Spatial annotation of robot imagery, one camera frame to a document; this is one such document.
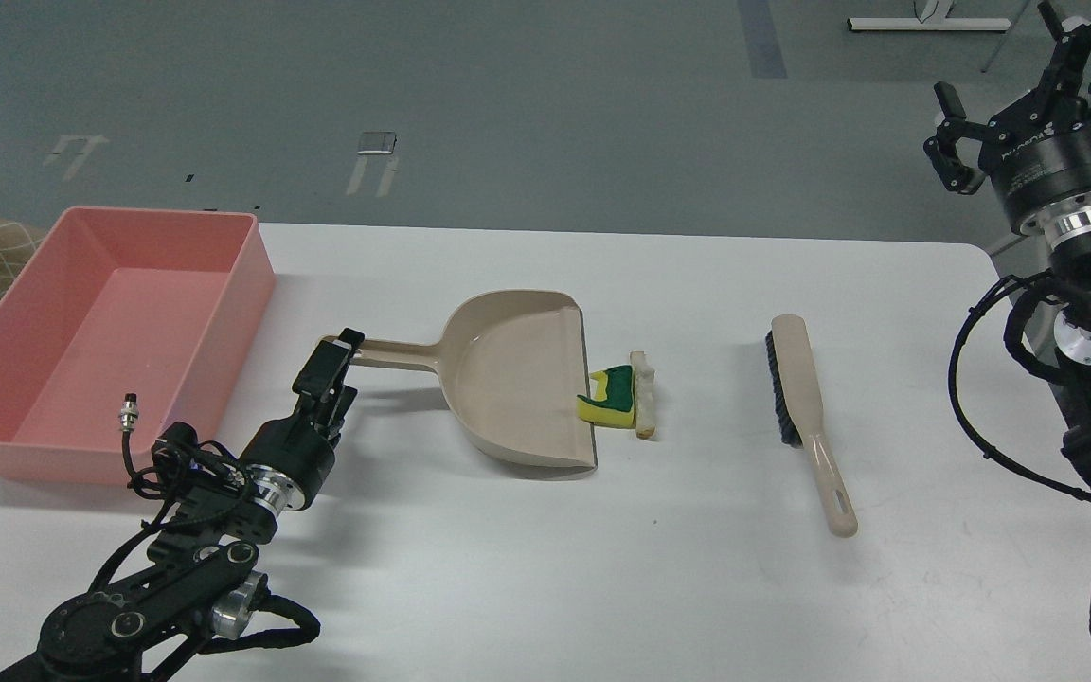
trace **beige dustpan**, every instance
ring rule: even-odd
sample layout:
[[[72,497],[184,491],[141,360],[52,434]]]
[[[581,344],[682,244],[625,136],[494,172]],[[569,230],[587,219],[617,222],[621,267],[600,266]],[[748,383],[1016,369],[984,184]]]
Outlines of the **beige dustpan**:
[[[556,290],[491,290],[464,302],[432,345],[367,338],[358,366],[433,371],[469,440],[532,466],[594,467],[584,316]]]

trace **cable connector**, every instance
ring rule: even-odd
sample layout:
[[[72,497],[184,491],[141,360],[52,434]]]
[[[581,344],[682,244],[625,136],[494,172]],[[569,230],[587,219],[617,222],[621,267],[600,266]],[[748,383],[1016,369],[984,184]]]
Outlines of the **cable connector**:
[[[137,393],[127,393],[125,404],[120,407],[120,430],[132,433],[137,427]]]

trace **brush handle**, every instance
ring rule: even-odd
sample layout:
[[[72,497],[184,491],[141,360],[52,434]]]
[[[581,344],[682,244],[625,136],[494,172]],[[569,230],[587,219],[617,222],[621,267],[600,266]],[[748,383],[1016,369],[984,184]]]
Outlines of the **brush handle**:
[[[802,446],[811,455],[811,466],[815,469],[815,488],[819,491],[823,517],[827,519],[828,530],[837,538],[852,538],[858,534],[858,514],[852,511],[849,491],[844,489],[844,481],[840,478],[836,458],[831,456],[827,436],[822,433],[804,433]]]

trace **green and yellow sponge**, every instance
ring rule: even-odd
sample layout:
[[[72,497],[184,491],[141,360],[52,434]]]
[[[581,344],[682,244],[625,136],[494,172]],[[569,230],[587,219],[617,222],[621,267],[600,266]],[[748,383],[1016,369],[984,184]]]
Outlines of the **green and yellow sponge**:
[[[576,396],[579,419],[597,427],[634,427],[634,369],[631,366],[611,367],[592,372],[597,390],[591,398]]]

